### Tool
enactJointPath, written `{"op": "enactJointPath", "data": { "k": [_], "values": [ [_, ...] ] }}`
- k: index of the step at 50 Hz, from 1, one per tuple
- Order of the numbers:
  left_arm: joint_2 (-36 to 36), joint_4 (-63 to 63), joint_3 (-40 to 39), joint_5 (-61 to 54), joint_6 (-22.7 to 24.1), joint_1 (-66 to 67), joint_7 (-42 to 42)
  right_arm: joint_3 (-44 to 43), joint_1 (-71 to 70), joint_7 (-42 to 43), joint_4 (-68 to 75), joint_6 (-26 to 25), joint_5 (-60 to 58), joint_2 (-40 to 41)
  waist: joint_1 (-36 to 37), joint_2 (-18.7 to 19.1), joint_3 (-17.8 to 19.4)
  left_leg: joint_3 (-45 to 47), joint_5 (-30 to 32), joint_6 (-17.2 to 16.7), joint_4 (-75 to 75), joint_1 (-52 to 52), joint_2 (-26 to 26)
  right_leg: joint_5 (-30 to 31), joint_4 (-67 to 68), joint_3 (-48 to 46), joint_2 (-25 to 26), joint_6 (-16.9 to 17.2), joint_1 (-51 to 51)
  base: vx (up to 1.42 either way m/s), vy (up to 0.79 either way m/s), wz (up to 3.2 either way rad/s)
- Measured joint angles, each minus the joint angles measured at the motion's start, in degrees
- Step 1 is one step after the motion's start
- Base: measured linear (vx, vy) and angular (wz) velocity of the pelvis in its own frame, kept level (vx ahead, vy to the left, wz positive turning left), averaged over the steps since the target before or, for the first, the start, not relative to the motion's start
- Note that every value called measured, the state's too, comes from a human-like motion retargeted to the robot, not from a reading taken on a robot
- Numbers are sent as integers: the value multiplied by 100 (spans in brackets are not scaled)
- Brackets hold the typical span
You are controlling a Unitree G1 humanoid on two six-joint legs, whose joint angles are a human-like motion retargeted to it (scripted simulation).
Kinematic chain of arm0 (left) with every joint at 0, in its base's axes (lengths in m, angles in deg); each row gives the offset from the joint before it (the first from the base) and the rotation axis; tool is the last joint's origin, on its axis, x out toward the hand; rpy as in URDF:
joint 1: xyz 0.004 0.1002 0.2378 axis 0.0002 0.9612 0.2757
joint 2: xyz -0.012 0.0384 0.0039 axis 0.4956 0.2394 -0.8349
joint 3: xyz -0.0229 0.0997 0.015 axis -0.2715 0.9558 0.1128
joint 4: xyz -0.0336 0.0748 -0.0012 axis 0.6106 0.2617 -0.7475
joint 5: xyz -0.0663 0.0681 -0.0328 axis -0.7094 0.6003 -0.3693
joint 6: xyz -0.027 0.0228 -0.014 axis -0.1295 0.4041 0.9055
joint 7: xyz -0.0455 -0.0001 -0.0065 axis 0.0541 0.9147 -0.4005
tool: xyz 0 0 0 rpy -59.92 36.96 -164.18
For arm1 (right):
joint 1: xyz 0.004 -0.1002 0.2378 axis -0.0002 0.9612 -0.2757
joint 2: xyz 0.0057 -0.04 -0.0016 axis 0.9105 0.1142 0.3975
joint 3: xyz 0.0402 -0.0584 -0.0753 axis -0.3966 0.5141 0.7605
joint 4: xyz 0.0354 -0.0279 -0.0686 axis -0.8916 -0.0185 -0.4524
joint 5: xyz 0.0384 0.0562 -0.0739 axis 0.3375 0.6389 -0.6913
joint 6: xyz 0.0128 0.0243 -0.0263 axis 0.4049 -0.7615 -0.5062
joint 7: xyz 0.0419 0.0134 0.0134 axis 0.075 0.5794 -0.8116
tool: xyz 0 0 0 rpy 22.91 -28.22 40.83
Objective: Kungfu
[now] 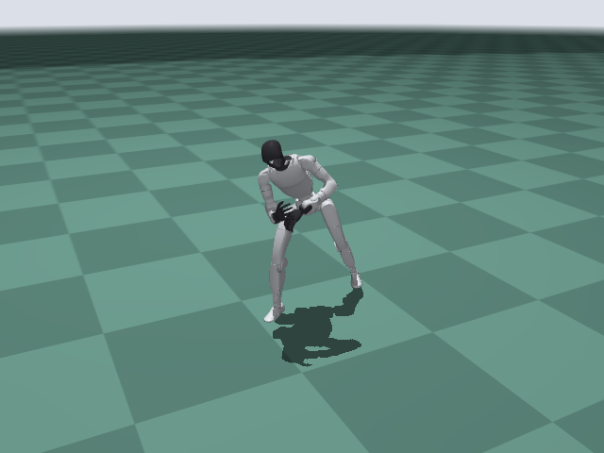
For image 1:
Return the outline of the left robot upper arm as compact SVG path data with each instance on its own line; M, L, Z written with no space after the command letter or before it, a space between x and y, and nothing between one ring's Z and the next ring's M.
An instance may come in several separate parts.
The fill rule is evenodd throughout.
M316 157L312 155L301 156L298 158L298 161L304 170L310 170L313 175L315 174L315 177L317 177L319 180L322 180L325 183L324 187L330 180L333 180L336 183L329 173L318 163Z

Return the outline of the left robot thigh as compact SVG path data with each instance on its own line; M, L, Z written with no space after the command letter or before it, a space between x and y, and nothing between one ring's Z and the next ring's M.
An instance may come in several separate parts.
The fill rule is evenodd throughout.
M347 249L347 242L344 237L339 214L333 201L331 199L325 200L320 204L319 210L334 240L337 252L340 253L343 249Z

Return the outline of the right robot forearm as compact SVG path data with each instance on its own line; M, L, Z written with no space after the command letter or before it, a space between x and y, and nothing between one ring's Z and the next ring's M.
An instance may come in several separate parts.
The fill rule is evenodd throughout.
M275 224L275 221L273 220L273 215L272 215L274 212L276 212L276 208L270 208L270 209L268 209L268 208L267 208L267 205L265 204L265 210L266 210L267 215L268 215L268 217L270 218L271 222L272 222L274 225L276 225L276 224ZM280 221L280 222L281 222L281 221Z

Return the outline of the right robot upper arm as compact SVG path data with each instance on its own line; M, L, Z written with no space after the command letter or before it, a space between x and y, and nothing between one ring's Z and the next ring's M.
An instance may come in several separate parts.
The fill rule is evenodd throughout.
M272 186L269 184L270 179L268 175L268 168L262 170L258 176L258 182L260 185L260 191L262 197L267 205L267 208L277 208L277 201L273 199Z

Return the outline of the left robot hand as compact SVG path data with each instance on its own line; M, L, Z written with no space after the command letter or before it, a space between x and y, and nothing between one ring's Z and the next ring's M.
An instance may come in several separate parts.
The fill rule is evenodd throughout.
M301 205L299 206L298 210L294 210L293 213L287 215L287 217L294 215L293 218L290 218L290 219L284 221L285 228L287 230L291 231L291 232L293 232L293 227L294 227L295 223L297 221L299 221L299 219L301 218L301 216L303 215L303 213L307 214L312 209L312 205L307 206L305 209L303 209L301 207ZM291 230L290 230L290 228L291 228Z

